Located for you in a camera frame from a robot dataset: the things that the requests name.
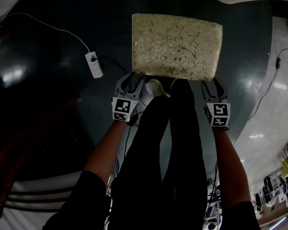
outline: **floral fabric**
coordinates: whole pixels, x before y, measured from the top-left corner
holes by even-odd
[[[135,73],[212,80],[222,45],[217,23],[161,14],[132,16]]]

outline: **forearm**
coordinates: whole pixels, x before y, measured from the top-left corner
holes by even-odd
[[[84,167],[84,171],[95,173],[106,185],[115,163],[125,127],[126,122],[114,121]]]
[[[223,209],[251,201],[248,179],[231,141],[220,128],[213,128]]]

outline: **black pants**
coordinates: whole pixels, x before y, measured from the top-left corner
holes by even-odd
[[[163,181],[160,141],[170,121],[172,150]],[[109,229],[201,229],[207,183],[194,96],[187,80],[177,80],[171,97],[155,97],[112,184]]]

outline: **power socket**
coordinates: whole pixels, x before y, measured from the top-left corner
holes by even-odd
[[[85,55],[85,58],[91,70],[91,73],[93,75],[93,78],[95,79],[101,78],[104,75],[104,73],[102,72],[102,69],[100,67],[96,52],[93,51],[93,52],[87,53]]]

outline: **white shoe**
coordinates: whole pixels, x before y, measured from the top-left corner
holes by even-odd
[[[167,96],[170,97],[168,93],[166,93],[162,87],[162,84],[160,81],[157,79],[151,79],[149,80],[146,84],[145,87],[147,89],[147,92],[152,96],[152,97],[157,97],[157,96]]]

